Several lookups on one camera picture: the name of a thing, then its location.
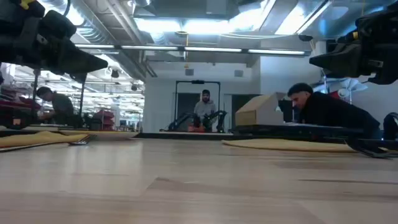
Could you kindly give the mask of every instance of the man in black shirt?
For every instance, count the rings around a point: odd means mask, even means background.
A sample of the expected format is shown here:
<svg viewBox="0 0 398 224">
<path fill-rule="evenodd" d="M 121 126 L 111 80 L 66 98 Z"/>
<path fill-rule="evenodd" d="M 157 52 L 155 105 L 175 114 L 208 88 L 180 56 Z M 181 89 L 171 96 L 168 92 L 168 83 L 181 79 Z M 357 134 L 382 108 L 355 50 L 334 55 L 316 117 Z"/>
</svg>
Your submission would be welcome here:
<svg viewBox="0 0 398 224">
<path fill-rule="evenodd" d="M 287 95 L 300 110 L 300 123 L 363 129 L 366 138 L 381 139 L 380 123 L 361 108 L 323 93 L 314 93 L 306 83 L 295 84 Z"/>
<path fill-rule="evenodd" d="M 51 91 L 48 87 L 40 87 L 37 96 L 44 101 L 51 101 L 53 111 L 39 117 L 41 120 L 54 119 L 57 124 L 69 124 L 73 117 L 73 105 L 69 97 L 64 94 Z"/>
</svg>

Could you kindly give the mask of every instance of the fluorescent light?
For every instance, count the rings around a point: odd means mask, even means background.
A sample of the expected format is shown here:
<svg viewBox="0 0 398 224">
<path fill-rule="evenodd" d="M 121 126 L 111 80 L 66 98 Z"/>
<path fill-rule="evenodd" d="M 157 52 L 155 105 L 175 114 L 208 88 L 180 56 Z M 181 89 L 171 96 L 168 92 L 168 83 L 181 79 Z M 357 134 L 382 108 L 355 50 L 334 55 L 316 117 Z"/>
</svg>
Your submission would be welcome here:
<svg viewBox="0 0 398 224">
<path fill-rule="evenodd" d="M 122 49 L 128 50 L 178 50 L 178 47 L 167 47 L 167 46 L 122 46 Z"/>
<path fill-rule="evenodd" d="M 35 80 L 14 80 L 15 82 L 34 82 Z M 63 80 L 37 80 L 40 83 L 76 83 L 75 81 L 63 81 Z M 119 82 L 96 82 L 87 81 L 86 84 L 99 84 L 99 85 L 121 85 Z"/>
<path fill-rule="evenodd" d="M 259 30 L 262 27 L 269 13 L 271 12 L 271 9 L 274 7 L 275 2 L 276 0 L 265 0 L 261 2 L 262 12 L 259 18 L 256 18 L 257 22 L 254 23 L 252 30 Z"/>
<path fill-rule="evenodd" d="M 191 19 L 185 24 L 183 31 L 189 34 L 227 34 L 233 30 L 228 21 Z"/>
<path fill-rule="evenodd" d="M 181 25 L 177 20 L 140 19 L 135 18 L 138 29 L 149 33 L 177 32 L 181 31 Z"/>
<path fill-rule="evenodd" d="M 261 15 L 262 9 L 252 9 L 246 12 L 241 12 L 234 18 L 229 20 L 229 25 L 234 31 L 250 31 L 253 29 L 253 23 L 249 21 L 256 21 Z"/>
<path fill-rule="evenodd" d="M 249 49 L 251 54 L 282 54 L 282 55 L 304 55 L 304 51 L 300 50 L 261 50 L 261 49 Z"/>
<path fill-rule="evenodd" d="M 323 12 L 325 12 L 325 10 L 331 5 L 331 1 L 328 1 L 325 5 L 322 6 L 322 8 L 320 8 L 318 10 L 317 13 L 315 13 L 315 15 L 313 15 L 298 31 L 298 34 L 301 34 L 303 31 L 305 31 L 314 21 L 315 19 L 317 19 L 320 15 L 322 15 Z"/>
<path fill-rule="evenodd" d="M 185 47 L 187 51 L 201 51 L 201 52 L 242 52 L 242 49 L 226 49 L 226 48 L 216 48 L 216 47 Z"/>
<path fill-rule="evenodd" d="M 105 55 L 107 55 L 107 54 L 115 55 L 115 54 L 119 54 L 118 51 L 101 51 L 101 52 L 89 52 L 89 53 L 92 54 L 92 55 L 103 55 L 103 54 L 105 54 Z"/>
<path fill-rule="evenodd" d="M 106 44 L 75 44 L 75 46 L 81 49 L 114 49 L 114 45 Z"/>
<path fill-rule="evenodd" d="M 314 21 L 317 19 L 331 4 L 331 1 L 328 1 L 324 4 L 314 15 L 308 19 L 308 16 L 305 16 L 304 8 L 301 5 L 297 5 L 290 14 L 283 21 L 282 25 L 275 32 L 276 35 L 292 35 L 292 34 L 301 34 L 305 29 L 307 29 Z"/>
<path fill-rule="evenodd" d="M 292 35 L 304 24 L 305 16 L 304 9 L 297 5 L 285 18 L 283 23 L 280 25 L 278 30 L 275 32 L 276 35 Z"/>
</svg>

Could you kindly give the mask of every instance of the man in gray shirt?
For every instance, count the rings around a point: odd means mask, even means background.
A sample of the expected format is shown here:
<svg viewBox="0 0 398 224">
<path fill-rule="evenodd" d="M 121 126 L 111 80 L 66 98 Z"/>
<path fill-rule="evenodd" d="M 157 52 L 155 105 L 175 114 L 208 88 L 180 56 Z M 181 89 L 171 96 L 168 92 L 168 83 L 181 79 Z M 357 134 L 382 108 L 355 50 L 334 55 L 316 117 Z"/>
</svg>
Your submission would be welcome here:
<svg viewBox="0 0 398 224">
<path fill-rule="evenodd" d="M 37 90 L 37 96 L 44 101 L 51 101 L 54 109 L 43 114 L 39 119 L 54 119 L 57 124 L 68 124 L 68 120 L 73 117 L 73 105 L 68 96 L 53 92 L 44 86 Z"/>
<path fill-rule="evenodd" d="M 214 104 L 213 100 L 210 100 L 210 91 L 203 90 L 201 93 L 201 101 L 199 101 L 195 109 L 193 111 L 199 118 L 200 121 L 203 122 L 205 115 L 209 116 L 216 112 L 216 105 Z"/>
</svg>

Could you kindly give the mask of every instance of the cardboard box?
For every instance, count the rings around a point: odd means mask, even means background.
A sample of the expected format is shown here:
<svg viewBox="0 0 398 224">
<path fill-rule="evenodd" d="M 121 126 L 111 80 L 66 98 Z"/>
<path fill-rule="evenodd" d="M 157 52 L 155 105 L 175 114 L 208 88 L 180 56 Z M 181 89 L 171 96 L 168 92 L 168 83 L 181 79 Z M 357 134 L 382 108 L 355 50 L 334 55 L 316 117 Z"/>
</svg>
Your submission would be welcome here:
<svg viewBox="0 0 398 224">
<path fill-rule="evenodd" d="M 274 93 L 254 97 L 236 112 L 236 126 L 284 125 L 284 114 L 277 110 L 284 96 L 285 93 Z"/>
</svg>

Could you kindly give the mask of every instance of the black cable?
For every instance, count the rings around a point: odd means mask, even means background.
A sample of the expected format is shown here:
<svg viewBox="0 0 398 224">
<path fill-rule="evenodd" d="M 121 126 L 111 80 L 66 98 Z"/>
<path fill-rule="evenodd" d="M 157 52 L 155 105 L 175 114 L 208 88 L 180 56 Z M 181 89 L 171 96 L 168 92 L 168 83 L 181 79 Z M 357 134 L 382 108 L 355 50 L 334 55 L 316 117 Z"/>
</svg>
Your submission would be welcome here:
<svg viewBox="0 0 398 224">
<path fill-rule="evenodd" d="M 67 16 L 67 15 L 68 15 L 69 9 L 70 9 L 70 2 L 71 2 L 71 1 L 72 1 L 72 0 L 68 0 L 67 8 L 65 9 L 65 12 L 63 13 L 63 16 Z"/>
</svg>

